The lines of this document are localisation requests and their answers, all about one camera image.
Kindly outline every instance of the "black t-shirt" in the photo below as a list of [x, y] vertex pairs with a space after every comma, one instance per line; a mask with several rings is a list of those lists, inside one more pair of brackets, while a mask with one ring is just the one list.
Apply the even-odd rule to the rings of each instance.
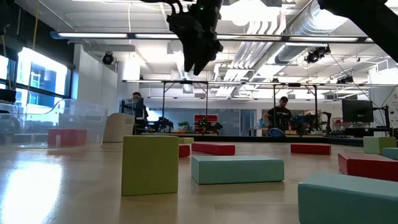
[[[274, 124], [274, 111], [276, 115], [276, 124]], [[292, 117], [292, 112], [287, 108], [277, 106], [267, 112], [271, 116], [270, 123], [272, 127], [286, 130], [289, 128], [288, 120]]]

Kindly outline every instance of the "window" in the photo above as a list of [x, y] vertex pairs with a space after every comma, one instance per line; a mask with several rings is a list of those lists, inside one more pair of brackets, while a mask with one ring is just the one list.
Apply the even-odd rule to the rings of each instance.
[[17, 83], [40, 88], [59, 95], [65, 94], [68, 68], [31, 49], [18, 54]]
[[16, 95], [16, 105], [17, 106], [46, 106], [46, 107], [54, 107], [60, 100], [59, 97], [48, 96], [41, 93], [35, 93], [33, 91], [28, 91], [24, 89], [17, 88]]
[[0, 78], [2, 79], [7, 79], [8, 61], [8, 58], [0, 56]]

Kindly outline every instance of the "clear plastic bin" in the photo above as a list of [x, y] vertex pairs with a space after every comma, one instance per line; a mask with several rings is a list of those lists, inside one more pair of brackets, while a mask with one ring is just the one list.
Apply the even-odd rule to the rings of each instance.
[[78, 100], [53, 108], [0, 104], [0, 147], [100, 145], [108, 109]]

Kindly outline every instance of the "teal foam block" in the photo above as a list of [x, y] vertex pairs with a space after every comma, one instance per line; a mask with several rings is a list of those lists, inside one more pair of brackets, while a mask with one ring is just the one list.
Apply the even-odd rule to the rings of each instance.
[[396, 147], [387, 147], [383, 149], [383, 156], [398, 160], [398, 148]]
[[313, 174], [298, 185], [301, 224], [396, 224], [398, 183]]
[[193, 156], [191, 174], [198, 184], [277, 182], [284, 161], [267, 156]]
[[397, 147], [397, 139], [395, 137], [363, 137], [363, 149], [367, 154], [382, 154], [385, 147]]

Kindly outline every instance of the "red foam block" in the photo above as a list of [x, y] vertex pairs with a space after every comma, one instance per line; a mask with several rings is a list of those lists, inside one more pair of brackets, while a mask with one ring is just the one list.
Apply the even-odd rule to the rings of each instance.
[[398, 161], [376, 154], [339, 153], [342, 173], [358, 177], [398, 182]]
[[49, 129], [47, 144], [56, 146], [57, 136], [60, 136], [61, 147], [84, 146], [87, 140], [87, 130], [82, 129]]
[[187, 157], [191, 154], [191, 149], [189, 148], [188, 145], [182, 145], [180, 146], [180, 150], [179, 150], [179, 157]]
[[234, 145], [193, 143], [192, 150], [196, 151], [196, 152], [205, 152], [205, 153], [219, 155], [219, 156], [235, 155], [235, 146]]
[[291, 144], [291, 153], [330, 155], [331, 146], [324, 144]]

